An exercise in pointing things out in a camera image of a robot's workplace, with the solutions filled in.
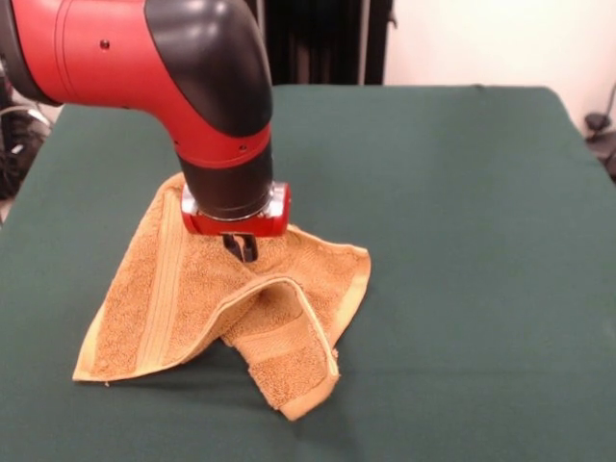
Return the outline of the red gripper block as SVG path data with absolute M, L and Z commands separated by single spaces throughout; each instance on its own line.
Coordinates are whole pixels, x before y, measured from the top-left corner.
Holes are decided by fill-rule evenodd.
M 273 182 L 267 202 L 257 214 L 232 220 L 210 218 L 198 210 L 187 184 L 181 192 L 181 214 L 185 227 L 192 234 L 222 236 L 224 248 L 239 261 L 253 263 L 259 257 L 256 238 L 271 238 L 285 233 L 291 208 L 292 193 L 287 183 Z

